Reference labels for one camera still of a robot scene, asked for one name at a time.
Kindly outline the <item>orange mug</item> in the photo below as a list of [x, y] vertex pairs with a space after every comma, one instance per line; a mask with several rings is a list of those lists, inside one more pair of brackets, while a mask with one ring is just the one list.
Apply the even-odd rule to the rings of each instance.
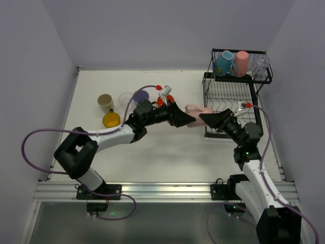
[[[175, 102], [174, 97], [172, 95], [168, 95], [167, 96], [167, 100], [170, 101], [171, 103], [174, 103]], [[159, 108], [159, 107], [161, 107], [161, 106], [164, 105], [164, 102], [163, 102], [163, 100], [160, 97], [158, 97], [157, 100], [155, 102], [153, 102], [152, 104], [155, 107]]]

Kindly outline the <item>pink ceramic mug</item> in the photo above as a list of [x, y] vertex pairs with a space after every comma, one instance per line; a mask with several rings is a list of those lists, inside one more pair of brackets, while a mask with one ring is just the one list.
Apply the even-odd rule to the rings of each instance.
[[199, 106], [196, 104], [187, 104], [185, 106], [185, 113], [194, 117], [196, 120], [187, 125], [188, 128], [195, 128], [195, 127], [204, 127], [206, 123], [200, 118], [200, 114], [211, 114], [213, 113], [213, 109]]

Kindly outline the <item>lavender cup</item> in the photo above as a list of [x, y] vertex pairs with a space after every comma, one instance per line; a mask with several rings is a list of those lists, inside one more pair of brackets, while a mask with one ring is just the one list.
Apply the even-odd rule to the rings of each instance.
[[133, 100], [135, 103], [138, 103], [142, 100], [149, 100], [149, 93], [145, 90], [140, 90], [135, 93]]

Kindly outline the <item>clear glass cup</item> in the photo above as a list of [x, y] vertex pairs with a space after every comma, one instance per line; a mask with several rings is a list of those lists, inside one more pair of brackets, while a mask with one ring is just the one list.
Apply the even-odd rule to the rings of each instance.
[[124, 92], [119, 96], [118, 101], [121, 105], [126, 106], [129, 103], [129, 101], [132, 100], [132, 96], [133, 96], [132, 93]]

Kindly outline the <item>yellow mug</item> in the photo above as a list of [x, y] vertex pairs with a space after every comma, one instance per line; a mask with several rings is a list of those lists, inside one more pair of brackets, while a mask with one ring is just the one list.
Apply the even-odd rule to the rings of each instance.
[[106, 128], [116, 127], [120, 124], [120, 116], [113, 109], [104, 115], [102, 123]]

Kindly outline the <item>beige cup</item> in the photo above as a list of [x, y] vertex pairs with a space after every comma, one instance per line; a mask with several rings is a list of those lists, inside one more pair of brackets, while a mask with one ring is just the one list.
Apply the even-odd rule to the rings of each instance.
[[102, 94], [98, 97], [97, 103], [104, 113], [114, 110], [114, 102], [109, 94]]

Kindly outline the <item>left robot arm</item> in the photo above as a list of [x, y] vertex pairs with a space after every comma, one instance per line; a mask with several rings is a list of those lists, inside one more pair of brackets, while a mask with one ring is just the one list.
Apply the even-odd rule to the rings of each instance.
[[86, 132], [81, 127], [74, 128], [57, 148], [54, 158], [71, 179], [82, 183], [92, 192], [107, 194], [107, 184], [91, 168], [96, 153], [120, 144], [139, 141], [147, 134], [147, 126], [168, 122], [178, 128], [195, 120], [175, 102], [155, 108], [150, 101], [142, 100], [121, 128], [108, 128], [95, 134]]

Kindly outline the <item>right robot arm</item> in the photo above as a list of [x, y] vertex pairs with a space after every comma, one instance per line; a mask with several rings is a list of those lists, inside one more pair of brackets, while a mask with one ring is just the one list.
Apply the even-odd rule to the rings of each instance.
[[220, 113], [201, 113], [200, 118], [212, 129], [224, 132], [237, 144], [234, 160], [242, 174], [229, 178], [229, 189], [244, 201], [256, 222], [260, 243], [300, 243], [302, 217], [298, 207], [291, 207], [269, 177], [258, 142], [263, 132], [249, 122], [242, 126], [227, 109]]

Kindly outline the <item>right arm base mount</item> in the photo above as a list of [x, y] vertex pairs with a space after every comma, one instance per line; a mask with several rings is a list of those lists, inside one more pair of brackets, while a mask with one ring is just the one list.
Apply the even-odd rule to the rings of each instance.
[[241, 198], [235, 193], [235, 182], [229, 178], [225, 183], [218, 178], [214, 184], [210, 185], [210, 195], [213, 201], [221, 200], [240, 200]]

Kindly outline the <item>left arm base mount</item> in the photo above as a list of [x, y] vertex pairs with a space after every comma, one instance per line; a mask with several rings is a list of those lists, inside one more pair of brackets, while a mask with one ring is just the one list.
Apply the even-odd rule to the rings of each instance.
[[105, 195], [114, 195], [118, 194], [118, 196], [112, 197], [100, 197], [98, 195], [94, 195], [93, 193], [89, 192], [85, 186], [80, 185], [77, 188], [76, 199], [77, 200], [120, 200], [122, 193], [122, 185], [121, 184], [106, 184], [105, 186], [102, 185], [98, 189], [95, 190], [98, 194], [105, 194]]

